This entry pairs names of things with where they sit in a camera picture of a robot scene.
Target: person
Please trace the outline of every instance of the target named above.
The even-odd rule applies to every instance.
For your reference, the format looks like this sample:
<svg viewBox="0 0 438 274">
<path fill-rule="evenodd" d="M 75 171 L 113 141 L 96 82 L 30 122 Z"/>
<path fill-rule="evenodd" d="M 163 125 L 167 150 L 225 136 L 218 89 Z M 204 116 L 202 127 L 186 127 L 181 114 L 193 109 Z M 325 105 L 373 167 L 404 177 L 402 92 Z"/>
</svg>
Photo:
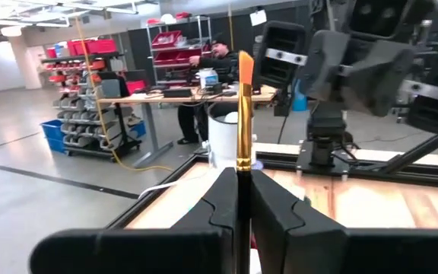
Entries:
<svg viewBox="0 0 438 274">
<path fill-rule="evenodd" d="M 212 56 L 207 58 L 203 56 L 191 56 L 190 65 L 198 69 L 212 68 L 217 72 L 219 82 L 237 81 L 239 71 L 237 68 L 238 54 L 229 49 L 229 46 L 221 39 L 212 42 Z M 196 144 L 198 135 L 195 132 L 194 117 L 197 119 L 198 132 L 202 141 L 208 140 L 207 114 L 205 104 L 193 107 L 186 104 L 180 105 L 178 109 L 179 125 L 182 130 L 183 138 L 177 144 Z"/>
</svg>

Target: gray floor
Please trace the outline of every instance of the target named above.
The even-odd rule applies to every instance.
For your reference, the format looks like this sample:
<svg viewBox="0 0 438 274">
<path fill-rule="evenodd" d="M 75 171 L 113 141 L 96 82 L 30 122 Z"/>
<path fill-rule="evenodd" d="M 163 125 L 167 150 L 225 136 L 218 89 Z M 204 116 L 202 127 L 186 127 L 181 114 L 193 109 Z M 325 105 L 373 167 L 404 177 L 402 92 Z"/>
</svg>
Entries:
<svg viewBox="0 0 438 274">
<path fill-rule="evenodd" d="M 40 123 L 55 119 L 50 105 L 57 97 L 52 90 L 0 92 L 0 273 L 26 273 L 28 255 L 41 238 L 65 228 L 103 227 L 134 202 L 55 178 L 139 194 L 168 175 L 166 170 L 134 172 L 101 159 L 52 153 Z M 175 108 L 154 109 L 154 117 L 160 142 L 181 137 Z M 306 118 L 307 113 L 293 113 L 281 142 L 297 144 L 303 139 Z M 259 142 L 276 142 L 282 121 L 271 109 L 257 110 L 254 131 Z M 430 136 L 396 124 L 393 116 L 349 113 L 348 123 L 363 148 L 406 151 Z M 131 164 L 149 147 L 145 139 L 141 151 L 125 163 Z M 175 145 L 155 164 L 176 168 L 195 148 Z"/>
</svg>

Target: orange brush bristles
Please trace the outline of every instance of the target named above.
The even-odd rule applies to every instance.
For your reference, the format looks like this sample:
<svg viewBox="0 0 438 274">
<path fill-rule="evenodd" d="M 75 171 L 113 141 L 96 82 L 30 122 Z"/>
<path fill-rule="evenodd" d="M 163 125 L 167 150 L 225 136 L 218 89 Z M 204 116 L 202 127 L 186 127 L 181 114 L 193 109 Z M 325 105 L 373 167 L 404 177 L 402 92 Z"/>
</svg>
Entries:
<svg viewBox="0 0 438 274">
<path fill-rule="evenodd" d="M 244 51 L 240 51 L 240 83 L 252 84 L 252 70 L 255 60 Z"/>
</svg>

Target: black floor stripe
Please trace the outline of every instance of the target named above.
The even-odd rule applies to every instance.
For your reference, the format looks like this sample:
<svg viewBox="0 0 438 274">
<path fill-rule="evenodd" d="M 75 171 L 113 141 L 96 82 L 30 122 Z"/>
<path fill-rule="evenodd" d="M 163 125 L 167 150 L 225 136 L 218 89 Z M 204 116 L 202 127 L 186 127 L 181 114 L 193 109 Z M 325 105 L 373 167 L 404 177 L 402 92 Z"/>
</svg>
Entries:
<svg viewBox="0 0 438 274">
<path fill-rule="evenodd" d="M 48 176 L 48 175 L 44 175 L 44 174 L 38 174 L 35 172 L 26 171 L 26 170 L 19 170 L 19 169 L 12 168 L 12 167 L 0 166 L 0 170 L 12 172 L 12 173 L 20 174 L 20 175 L 24 175 L 24 176 L 29 176 L 29 177 L 33 177 L 33 178 L 38 178 L 41 180 L 48 180 L 48 181 L 51 181 L 54 183 L 62 183 L 62 184 L 68 185 L 68 186 L 76 186 L 76 187 L 80 187 L 80 188 L 83 188 L 86 190 L 93 190 L 93 191 L 97 191 L 99 193 L 107 193 L 107 194 L 120 196 L 120 197 L 124 197 L 124 198 L 129 198 L 129 199 L 137 199 L 139 197 L 139 195 L 135 194 L 135 193 L 129 193 L 126 191 L 121 191 L 121 190 L 113 190 L 113 189 L 103 187 L 103 186 L 96 186 L 96 185 L 92 185 L 89 183 L 81 183 L 81 182 L 74 181 L 74 180 L 67 180 L 67 179 Z"/>
<path fill-rule="evenodd" d="M 18 138 L 18 139 L 15 139 L 15 140 L 9 141 L 9 142 L 4 142 L 4 143 L 0 144 L 0 146 L 7 145 L 7 144 L 11 144 L 12 142 L 20 141 L 20 140 L 22 140 L 22 139 L 25 139 L 25 138 L 28 138 L 28 137 L 31 137 L 31 136 L 35 136 L 35 135 L 37 135 L 37 134 L 40 134 L 40 132 L 37 132 L 37 133 L 34 133 L 34 134 L 30 134 L 30 135 L 26 135 L 26 136 L 23 136 L 23 137 L 21 137 L 21 138 Z"/>
</svg>

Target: wooden table surface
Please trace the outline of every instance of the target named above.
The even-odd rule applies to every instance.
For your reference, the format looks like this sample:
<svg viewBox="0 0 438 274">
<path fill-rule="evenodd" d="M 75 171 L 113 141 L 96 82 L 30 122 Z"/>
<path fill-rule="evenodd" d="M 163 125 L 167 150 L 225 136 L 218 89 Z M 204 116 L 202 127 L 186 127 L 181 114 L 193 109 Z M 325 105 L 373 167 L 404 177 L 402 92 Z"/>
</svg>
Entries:
<svg viewBox="0 0 438 274">
<path fill-rule="evenodd" d="M 297 154 L 298 145 L 255 144 L 256 151 Z M 358 158 L 387 160 L 398 152 L 359 150 Z M 418 163 L 438 164 L 438 155 L 428 155 Z M 282 170 L 263 170 L 293 193 L 303 194 L 312 207 L 349 228 L 438 228 L 438 188 L 377 180 L 316 177 Z M 219 175 L 208 164 L 197 163 L 127 228 L 169 228 L 180 220 L 207 192 Z"/>
<path fill-rule="evenodd" d="M 180 98 L 163 98 L 161 94 L 133 94 L 131 96 L 125 98 L 104 98 L 99 99 L 99 103 L 121 103 L 121 104 L 142 104 L 142 103 L 187 103 L 187 102 L 195 102 L 199 100 L 207 100 L 209 96 L 203 97 L 202 95 L 195 94 L 198 88 L 193 88 L 192 93 L 194 94 L 192 97 L 180 97 Z M 261 94 L 253 95 L 253 102 L 269 102 L 273 99 L 273 96 L 276 93 L 276 89 L 269 86 L 262 86 Z M 209 102 L 237 102 L 238 96 L 220 96 L 213 99 L 208 100 Z"/>
</svg>

